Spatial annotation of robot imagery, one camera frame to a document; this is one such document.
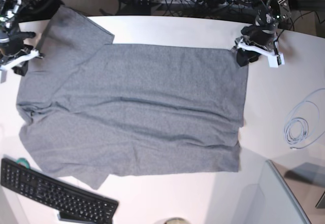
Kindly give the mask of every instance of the blue object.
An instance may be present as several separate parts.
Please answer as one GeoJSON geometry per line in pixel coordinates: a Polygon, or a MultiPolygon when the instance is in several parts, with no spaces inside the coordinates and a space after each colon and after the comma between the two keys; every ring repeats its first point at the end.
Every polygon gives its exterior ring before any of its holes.
{"type": "Polygon", "coordinates": [[[29,163],[25,158],[19,158],[16,163],[30,169],[29,163]]]}

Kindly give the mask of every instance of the gray t-shirt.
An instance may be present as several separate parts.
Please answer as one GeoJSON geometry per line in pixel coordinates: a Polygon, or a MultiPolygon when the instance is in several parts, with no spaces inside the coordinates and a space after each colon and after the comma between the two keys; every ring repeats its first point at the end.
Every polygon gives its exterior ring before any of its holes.
{"type": "Polygon", "coordinates": [[[44,32],[17,98],[44,173],[98,188],[109,174],[238,171],[248,67],[228,50],[113,38],[66,7],[44,32]]]}

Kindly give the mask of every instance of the white table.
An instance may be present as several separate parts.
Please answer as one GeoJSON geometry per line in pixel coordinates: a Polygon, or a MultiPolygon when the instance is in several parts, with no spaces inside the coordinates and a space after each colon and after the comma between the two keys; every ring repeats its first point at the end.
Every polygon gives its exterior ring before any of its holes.
{"type": "MultiPolygon", "coordinates": [[[[113,33],[114,43],[222,49],[233,47],[235,38],[245,25],[180,17],[112,16],[90,19],[113,33]]],[[[46,24],[47,21],[24,23],[21,28],[41,33],[46,24]]],[[[325,87],[325,39],[285,31],[280,50],[285,55],[284,66],[271,69],[267,59],[261,57],[249,67],[245,123],[239,133],[243,147],[241,172],[109,176],[94,192],[120,202],[115,214],[116,224],[161,224],[164,219],[173,216],[186,218],[192,224],[210,224],[218,215],[219,223],[231,223],[232,206],[236,203],[229,198],[240,194],[239,184],[258,178],[254,171],[260,166],[253,162],[269,158],[288,169],[304,162],[325,166],[325,138],[305,150],[293,151],[282,136],[287,113],[311,91],[325,87]]],[[[19,81],[20,77],[10,72],[7,82],[0,85],[0,153],[13,158],[25,157],[32,168],[38,169],[18,138],[23,124],[15,108],[19,81]]],[[[324,126],[325,120],[322,120],[321,127],[324,126]]],[[[91,190],[72,177],[62,179],[91,190]]],[[[322,191],[321,188],[316,191],[319,197],[322,191]]],[[[19,201],[22,207],[14,210],[20,223],[41,224],[45,220],[46,223],[58,223],[52,209],[9,191],[6,194],[12,205],[19,201]]],[[[308,199],[301,204],[308,209],[308,206],[314,206],[314,201],[308,199]]],[[[311,221],[320,215],[313,209],[307,214],[311,221]]]]}

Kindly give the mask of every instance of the coiled white cable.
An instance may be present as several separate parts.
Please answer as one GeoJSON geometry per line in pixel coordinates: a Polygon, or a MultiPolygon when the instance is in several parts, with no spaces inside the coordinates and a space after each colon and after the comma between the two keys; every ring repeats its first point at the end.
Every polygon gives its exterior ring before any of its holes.
{"type": "Polygon", "coordinates": [[[310,93],[309,95],[307,95],[287,115],[287,117],[285,119],[284,128],[283,128],[283,135],[284,135],[285,141],[287,142],[287,144],[290,145],[291,149],[304,149],[304,148],[308,147],[309,145],[315,143],[323,134],[325,134],[325,130],[324,130],[311,143],[309,143],[309,144],[307,144],[305,146],[301,146],[301,147],[293,146],[293,145],[297,145],[299,143],[302,143],[303,141],[305,141],[306,139],[309,139],[314,134],[314,132],[315,132],[315,130],[316,130],[318,124],[319,124],[320,112],[319,112],[319,107],[315,103],[309,101],[309,99],[314,94],[316,94],[316,93],[318,93],[318,92],[320,92],[322,90],[325,90],[325,88],[319,88],[319,89],[315,90],[314,92],[310,93]],[[299,109],[303,105],[305,105],[306,103],[310,103],[317,110],[317,125],[313,128],[311,133],[309,133],[309,127],[308,127],[307,120],[305,120],[304,118],[301,118],[301,117],[294,117],[296,115],[296,113],[299,111],[299,109]],[[293,134],[291,132],[291,129],[296,124],[298,124],[300,126],[300,133],[297,136],[293,136],[293,134]]]}

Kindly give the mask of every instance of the black keyboard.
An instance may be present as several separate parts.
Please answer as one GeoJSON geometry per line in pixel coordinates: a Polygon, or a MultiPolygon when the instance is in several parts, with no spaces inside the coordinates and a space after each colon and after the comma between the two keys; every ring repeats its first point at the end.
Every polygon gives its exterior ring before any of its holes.
{"type": "Polygon", "coordinates": [[[1,185],[86,223],[111,224],[118,202],[81,190],[3,158],[1,185]]]}

